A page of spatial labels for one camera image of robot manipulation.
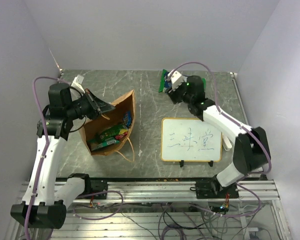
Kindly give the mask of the brown paper bag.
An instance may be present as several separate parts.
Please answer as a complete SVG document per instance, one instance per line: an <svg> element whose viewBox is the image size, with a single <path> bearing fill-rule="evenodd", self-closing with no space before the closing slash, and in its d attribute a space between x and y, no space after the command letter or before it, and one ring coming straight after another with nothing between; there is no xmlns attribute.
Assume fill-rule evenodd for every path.
<svg viewBox="0 0 300 240"><path fill-rule="evenodd" d="M90 155L92 156L108 156L114 152L119 153L119 150L124 146L126 142L130 142L130 134L135 123L135 111L136 111L136 97L135 91L131 90L121 97L117 98L111 103L115 106L113 111L109 111L105 114L101 114L97 119L87 121L83 127L79 130L80 136ZM97 134L100 134L104 130L123 123L123 116L125 112L130 111L132 116L132 125L128 128L128 132L117 135L113 138L120 141L118 144L113 144L95 151L91 151L88 145L89 140L97 139Z"/></svg>

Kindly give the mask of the yellow green snack packet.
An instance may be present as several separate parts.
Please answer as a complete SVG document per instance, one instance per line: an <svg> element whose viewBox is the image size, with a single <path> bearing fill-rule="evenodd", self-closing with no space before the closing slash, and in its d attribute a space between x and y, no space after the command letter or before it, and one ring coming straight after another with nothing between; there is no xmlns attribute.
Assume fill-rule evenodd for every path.
<svg viewBox="0 0 300 240"><path fill-rule="evenodd" d="M96 138L98 140L105 141L108 138L125 134L128 131L129 129L125 124L117 124L97 134Z"/></svg>

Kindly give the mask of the dark blue snack packet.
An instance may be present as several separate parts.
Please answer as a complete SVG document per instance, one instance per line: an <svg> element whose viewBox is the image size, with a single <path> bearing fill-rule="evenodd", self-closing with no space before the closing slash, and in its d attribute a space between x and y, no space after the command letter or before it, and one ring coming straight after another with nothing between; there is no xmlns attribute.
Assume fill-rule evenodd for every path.
<svg viewBox="0 0 300 240"><path fill-rule="evenodd" d="M164 90L165 93L166 93L169 89L172 88L172 82L171 82L171 80L168 80L169 74L170 74L170 72L167 71L167 72L163 75L163 80L164 80L163 90Z"/></svg>

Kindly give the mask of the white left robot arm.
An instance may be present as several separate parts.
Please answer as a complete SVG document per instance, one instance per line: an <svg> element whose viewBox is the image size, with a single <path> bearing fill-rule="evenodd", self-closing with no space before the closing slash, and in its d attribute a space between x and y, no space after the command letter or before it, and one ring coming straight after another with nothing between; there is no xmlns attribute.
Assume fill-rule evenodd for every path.
<svg viewBox="0 0 300 240"><path fill-rule="evenodd" d="M77 198L86 199L92 193L88 174L73 173L66 183L55 190L61 153L76 119L95 120L115 107L85 89L73 100L72 86L55 83L49 87L49 104L41 110L43 118L37 124L37 152L28 188L21 203L11 207L10 215L24 227L60 229L67 209Z"/></svg>

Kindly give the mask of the green Chiuba chips bag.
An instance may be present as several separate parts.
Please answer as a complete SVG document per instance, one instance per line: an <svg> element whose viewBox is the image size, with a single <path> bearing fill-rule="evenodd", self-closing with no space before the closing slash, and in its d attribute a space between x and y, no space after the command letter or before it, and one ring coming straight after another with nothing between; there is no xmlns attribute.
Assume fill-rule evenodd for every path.
<svg viewBox="0 0 300 240"><path fill-rule="evenodd" d="M159 93L164 92L164 74L165 74L166 72L168 72L166 69L163 69L163 70L162 70L161 78L160 78L160 85L159 85L159 89L158 89L158 92L159 92ZM188 75L183 75L183 76L186 77L186 81L188 80L188 77L190 77L190 76L188 76ZM202 82L203 82L203 84L204 84L204 88L205 88L205 87L206 87L206 79L205 79L205 78L201 78L201 80L202 80Z"/></svg>

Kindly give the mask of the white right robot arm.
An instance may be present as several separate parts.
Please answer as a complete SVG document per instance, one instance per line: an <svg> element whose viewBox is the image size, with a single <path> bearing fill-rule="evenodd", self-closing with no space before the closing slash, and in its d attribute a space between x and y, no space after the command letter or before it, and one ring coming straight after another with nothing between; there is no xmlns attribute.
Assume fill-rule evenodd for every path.
<svg viewBox="0 0 300 240"><path fill-rule="evenodd" d="M201 77L185 77L171 72L166 90L173 103L184 102L189 112L201 121L216 127L232 143L234 150L231 164L210 179L210 192L216 198L223 197L229 186L242 180L253 170L271 163L267 135L262 127L253 128L223 111L215 101L206 97Z"/></svg>

